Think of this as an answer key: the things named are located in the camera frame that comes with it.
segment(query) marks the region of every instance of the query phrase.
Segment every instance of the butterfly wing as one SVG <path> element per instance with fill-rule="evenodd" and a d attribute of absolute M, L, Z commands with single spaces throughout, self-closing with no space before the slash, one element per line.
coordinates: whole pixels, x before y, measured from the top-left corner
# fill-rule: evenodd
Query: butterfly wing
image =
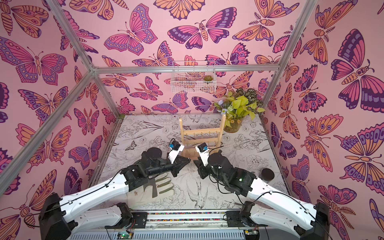
<path fill-rule="evenodd" d="M 111 124 L 111 122 L 115 122 L 116 121 L 115 115 L 110 110 L 108 110 L 106 108 L 103 108 L 101 111 L 102 111 L 102 113 L 105 116 L 105 122 L 107 124 Z"/>
<path fill-rule="evenodd" d="M 129 87 L 123 81 L 117 78 L 102 78 L 101 81 L 106 86 L 115 86 L 116 88 L 124 88 L 127 93 L 130 92 Z"/>
<path fill-rule="evenodd" d="M 74 167 L 70 167 L 68 169 L 67 175 L 65 176 L 64 181 L 64 194 L 71 195 L 81 191 L 81 184 L 83 180 L 79 178 L 79 174 L 77 173 Z"/>
<path fill-rule="evenodd" d="M 285 46 L 287 45 L 289 37 L 290 37 L 290 35 L 282 36 L 281 38 L 279 38 L 276 41 L 275 45 L 273 46 L 272 52 L 278 53 L 278 52 L 283 51 L 285 49 Z"/>
<path fill-rule="evenodd" d="M 91 145 L 91 157 L 92 161 L 96 161 L 99 159 L 99 149 L 101 148 L 101 143 L 103 141 L 103 136 L 97 136 Z"/>
<path fill-rule="evenodd" d="M 361 108 L 374 113 L 384 113 L 384 82 L 364 75 L 361 77 Z"/>
<path fill-rule="evenodd" d="M 63 162 L 61 161 L 61 158 L 64 156 L 65 153 L 65 146 L 67 146 L 68 141 L 70 140 L 71 136 L 71 127 L 67 126 L 63 128 L 56 136 L 53 138 L 51 142 L 51 151 L 49 153 L 49 159 L 51 161 L 60 161 L 61 164 Z"/>
<path fill-rule="evenodd" d="M 28 35 L 38 38 L 41 30 L 36 26 L 41 26 L 48 19 L 48 12 L 37 6 L 16 6 L 12 7 L 12 15 L 21 29 Z"/>
<path fill-rule="evenodd" d="M 89 166 L 88 149 L 86 149 L 85 147 L 72 148 L 68 153 L 68 157 L 72 158 L 74 162 L 80 162 L 83 170 Z"/>
<path fill-rule="evenodd" d="M 33 195 L 29 207 L 34 211 L 40 211 L 43 208 L 45 199 L 49 197 L 55 186 L 57 171 L 52 170 L 40 183 L 39 187 L 36 189 L 35 194 Z"/>

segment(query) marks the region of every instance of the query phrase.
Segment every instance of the yellow-green leaf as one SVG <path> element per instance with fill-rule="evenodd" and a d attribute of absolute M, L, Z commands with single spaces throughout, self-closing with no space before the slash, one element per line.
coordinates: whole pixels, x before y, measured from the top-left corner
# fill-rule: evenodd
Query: yellow-green leaf
<path fill-rule="evenodd" d="M 239 100 L 235 100 L 235 101 L 232 102 L 232 107 L 234 109 L 238 109 L 240 107 L 240 103 L 241 103 L 240 99 Z"/>
<path fill-rule="evenodd" d="M 257 108 L 257 112 L 258 112 L 258 113 L 265 112 L 265 109 L 264 109 L 264 108 Z"/>
<path fill-rule="evenodd" d="M 246 98 L 245 96 L 240 96 L 240 97 L 238 97 L 238 98 L 236 98 L 236 99 L 241 100 L 240 105 L 247 105 L 248 102 L 249 102 L 248 98 Z"/>

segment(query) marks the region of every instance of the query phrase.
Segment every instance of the pink butterfly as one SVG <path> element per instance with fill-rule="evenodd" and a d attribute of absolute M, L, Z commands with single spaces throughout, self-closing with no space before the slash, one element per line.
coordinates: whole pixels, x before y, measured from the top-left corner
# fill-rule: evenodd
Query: pink butterfly
<path fill-rule="evenodd" d="M 187 99 L 187 93 L 185 91 L 181 91 L 179 93 L 176 93 L 175 96 L 173 96 L 172 102 L 169 99 L 168 103 L 156 104 L 152 107 L 152 110 L 160 112 L 167 111 L 169 113 L 177 113 L 177 108 L 185 109 L 189 107 L 186 103 Z"/>
<path fill-rule="evenodd" d="M 220 28 L 230 28 L 236 14 L 236 8 L 226 8 L 213 15 L 205 26 L 203 24 L 205 20 L 195 23 L 199 24 L 198 28 L 195 26 L 177 26 L 169 30 L 168 35 L 171 39 L 181 44 L 184 44 L 189 39 L 185 44 L 187 49 L 202 48 L 202 39 L 208 41 L 208 35 L 214 43 L 218 43 L 220 39 L 226 38 L 229 35 L 229 31 Z"/>
<path fill-rule="evenodd" d="M 235 46 L 233 49 L 231 56 L 224 60 L 218 56 L 215 55 L 207 55 L 205 57 L 206 61 L 209 61 L 207 65 L 245 65 L 248 64 L 248 60 L 246 59 L 248 57 L 249 51 L 245 49 L 245 45 L 242 43 L 239 43 Z M 226 72 L 216 72 L 216 75 L 218 77 L 222 77 L 226 74 Z"/>
<path fill-rule="evenodd" d="M 148 15 L 149 8 L 144 4 L 139 4 L 131 13 L 129 19 L 129 27 L 131 31 L 127 28 L 127 22 L 125 22 L 127 28 L 127 34 L 115 34 L 110 36 L 105 42 L 104 46 L 109 50 L 116 49 L 120 52 L 128 51 L 140 55 L 144 51 L 144 47 L 141 42 L 148 44 L 153 43 L 157 40 L 156 35 L 152 32 L 151 23 L 152 20 Z"/>
<path fill-rule="evenodd" d="M 51 53 L 41 59 L 32 57 L 22 46 L 3 37 L 0 37 L 0 46 L 1 59 L 16 66 L 22 83 L 35 83 L 38 76 L 43 75 L 45 83 L 57 86 L 58 73 L 64 72 L 67 65 L 62 55 Z"/>
<path fill-rule="evenodd" d="M 76 83 L 79 83 L 82 78 L 83 78 L 83 76 L 81 75 L 79 68 L 77 66 L 75 66 L 74 67 L 74 80 L 76 81 Z M 80 93 L 80 95 L 78 96 L 78 98 L 75 101 L 81 100 L 83 98 L 84 94 L 87 98 L 89 96 L 91 96 L 90 100 L 92 102 L 92 105 L 97 109 L 96 99 L 97 99 L 98 92 L 99 92 L 99 88 L 97 87 L 96 83 L 94 83 L 94 84 L 89 83 L 88 86 L 86 88 L 84 88 L 84 90 Z"/>
<path fill-rule="evenodd" d="M 76 33 L 76 36 L 79 38 L 79 41 L 80 41 L 81 45 L 83 46 L 84 50 L 87 51 L 87 52 L 91 52 L 91 53 L 99 53 L 93 47 L 88 46 L 87 44 L 85 44 L 87 41 L 84 38 L 87 38 L 87 39 L 99 39 L 100 37 L 95 35 L 95 34 L 93 34 L 93 33 L 88 32 L 87 30 L 80 29 L 79 25 L 77 25 L 77 23 L 74 21 L 74 19 L 72 18 L 71 14 L 68 11 L 66 11 L 66 10 L 63 10 L 63 12 L 64 12 L 64 15 L 67 17 L 68 21 L 70 22 L 72 29 Z M 61 34 L 63 34 L 63 36 L 61 36 L 60 50 L 65 50 L 68 47 L 68 45 L 70 46 L 70 48 L 72 48 L 72 44 L 71 44 L 70 40 L 68 39 L 67 35 L 65 34 L 64 30 L 60 26 L 60 24 L 57 21 L 57 19 L 55 18 L 55 16 L 54 16 L 54 19 L 55 19 L 55 21 L 57 23 L 57 26 L 60 29 Z M 78 57 L 79 57 L 79 55 L 77 54 L 75 49 L 73 49 L 73 59 L 74 59 L 75 62 L 77 61 Z"/>
<path fill-rule="evenodd" d="M 28 127 L 27 125 L 21 123 L 19 123 L 17 127 L 17 139 L 19 139 L 20 145 L 24 146 L 32 138 L 36 131 Z M 52 162 L 59 161 L 63 165 L 64 163 L 61 161 L 61 158 L 64 156 L 65 146 L 67 146 L 68 141 L 70 140 L 70 136 L 71 127 L 67 126 L 64 127 L 61 131 L 59 131 L 52 141 L 45 140 L 33 154 L 31 159 L 28 161 L 31 164 L 31 167 L 27 169 L 26 172 L 29 173 L 33 166 L 37 166 L 40 163 L 44 163 L 47 158 L 49 158 Z"/>
<path fill-rule="evenodd" d="M 158 95 L 163 95 L 163 92 L 159 90 L 159 86 L 154 84 L 152 79 L 150 77 L 145 78 L 145 85 L 147 86 L 148 89 L 145 88 L 144 84 L 139 83 L 141 88 L 135 88 L 138 91 L 144 91 L 144 92 L 136 92 L 136 93 L 131 93 L 130 96 L 134 98 L 141 98 L 144 100 L 147 100 L 148 98 L 156 101 Z"/>
<path fill-rule="evenodd" d="M 105 122 L 106 123 L 111 124 L 111 122 L 116 121 L 116 117 L 112 113 L 112 111 L 110 111 L 109 109 L 106 109 L 106 108 L 103 108 L 101 111 L 103 112 L 103 114 L 105 116 Z"/>
<path fill-rule="evenodd" d="M 118 111 L 120 114 L 129 114 L 129 112 L 133 110 L 135 110 L 135 106 L 129 103 L 127 97 L 120 99 L 120 105 L 118 104 Z"/>
<path fill-rule="evenodd" d="M 91 134 L 95 132 L 95 127 L 97 125 L 97 118 L 99 117 L 99 110 L 92 114 L 92 109 L 87 114 L 87 111 L 84 109 L 84 114 L 77 108 L 74 108 L 74 114 L 77 117 L 77 124 L 79 127 L 82 127 L 82 132 L 84 135 L 87 135 L 87 132 L 91 131 Z"/>

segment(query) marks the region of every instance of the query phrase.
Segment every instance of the purple butterfly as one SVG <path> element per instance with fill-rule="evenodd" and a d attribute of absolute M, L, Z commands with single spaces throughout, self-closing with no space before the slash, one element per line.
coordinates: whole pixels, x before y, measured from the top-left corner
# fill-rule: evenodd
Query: purple butterfly
<path fill-rule="evenodd" d="M 83 180 L 79 178 L 79 174 L 77 173 L 74 167 L 70 167 L 67 172 L 67 176 L 65 176 L 64 182 L 64 195 L 71 195 L 81 191 L 81 184 Z"/>
<path fill-rule="evenodd" d="M 80 162 L 84 170 L 89 166 L 90 160 L 94 162 L 99 159 L 99 149 L 101 147 L 102 141 L 102 135 L 97 136 L 91 146 L 86 145 L 88 148 L 72 148 L 68 154 L 68 157 L 72 158 L 74 162 Z"/>
<path fill-rule="evenodd" d="M 283 136 L 280 137 L 279 130 L 274 122 L 271 122 L 271 134 L 273 135 L 271 136 L 273 146 L 280 148 L 279 155 L 282 156 L 284 160 L 287 160 L 287 157 L 292 158 L 296 156 L 296 149 L 288 141 L 283 140 Z"/>
<path fill-rule="evenodd" d="M 296 180 L 292 181 L 292 190 L 299 196 L 299 199 L 304 202 L 311 202 L 310 195 L 308 194 L 306 182 L 304 182 L 310 172 L 310 161 L 306 155 L 297 160 L 297 165 L 291 165 L 291 173 Z"/>
<path fill-rule="evenodd" d="M 238 45 L 235 46 L 233 49 L 231 56 L 228 57 L 224 60 L 218 56 L 215 55 L 207 55 L 205 57 L 206 61 L 209 61 L 207 65 L 245 65 L 248 64 L 248 60 L 246 59 L 248 57 L 249 51 L 245 49 L 245 45 L 242 43 L 239 43 Z M 227 72 L 216 72 L 216 75 L 218 77 L 222 77 L 226 74 Z"/>
<path fill-rule="evenodd" d="M 322 202 L 329 206 L 329 218 L 331 220 L 331 224 L 339 232 L 341 239 L 349 240 L 347 230 L 343 222 L 341 221 L 341 218 L 349 228 L 354 229 L 354 227 L 348 221 L 348 219 L 344 214 L 356 215 L 356 213 L 351 208 L 339 207 L 338 204 L 344 205 L 352 202 L 352 200 L 354 200 L 357 197 L 356 192 L 349 188 L 338 189 L 333 185 L 328 185 L 328 189 L 325 186 L 319 186 L 318 189 L 320 193 L 323 194 L 324 196 L 320 195 L 323 201 L 318 199 L 317 202 Z"/>
<path fill-rule="evenodd" d="M 5 83 L 0 83 L 0 109 L 5 109 L 8 106 L 9 90 Z M 0 123 L 5 122 L 8 116 L 4 112 L 0 112 Z"/>
<path fill-rule="evenodd" d="M 169 30 L 168 35 L 171 39 L 181 44 L 184 44 L 189 39 L 185 44 L 187 49 L 202 48 L 203 39 L 208 41 L 208 35 L 214 43 L 218 43 L 220 39 L 226 38 L 229 35 L 229 31 L 220 28 L 230 28 L 236 14 L 236 8 L 226 8 L 211 17 L 205 26 L 203 24 L 205 20 L 196 23 L 199 27 L 177 26 Z"/>
<path fill-rule="evenodd" d="M 200 110 L 202 111 L 203 113 L 205 113 L 207 110 L 209 111 L 214 111 L 214 113 L 218 113 L 217 111 L 217 108 L 215 107 L 215 105 L 205 99 L 205 98 L 201 98 L 201 97 L 192 97 L 192 102 L 196 107 L 196 110 Z"/>
<path fill-rule="evenodd" d="M 22 83 L 35 83 L 38 76 L 43 75 L 47 84 L 56 85 L 58 73 L 64 72 L 67 60 L 64 56 L 52 53 L 41 59 L 39 56 L 32 57 L 19 44 L 0 37 L 0 56 L 4 62 L 16 66 L 16 71 Z"/>
<path fill-rule="evenodd" d="M 175 96 L 172 98 L 172 102 L 156 104 L 152 107 L 152 110 L 160 112 L 167 111 L 169 113 L 177 113 L 177 108 L 185 109 L 189 107 L 188 104 L 185 102 L 187 99 L 187 93 L 185 91 L 181 91 L 175 94 Z"/>

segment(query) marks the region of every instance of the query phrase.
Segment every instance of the butterfly wallpaper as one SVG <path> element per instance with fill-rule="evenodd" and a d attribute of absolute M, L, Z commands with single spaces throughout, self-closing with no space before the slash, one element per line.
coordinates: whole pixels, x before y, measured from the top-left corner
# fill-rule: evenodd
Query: butterfly wallpaper
<path fill-rule="evenodd" d="M 265 112 L 292 196 L 329 206 L 333 239 L 384 237 L 381 6 L 318 1 Z"/>

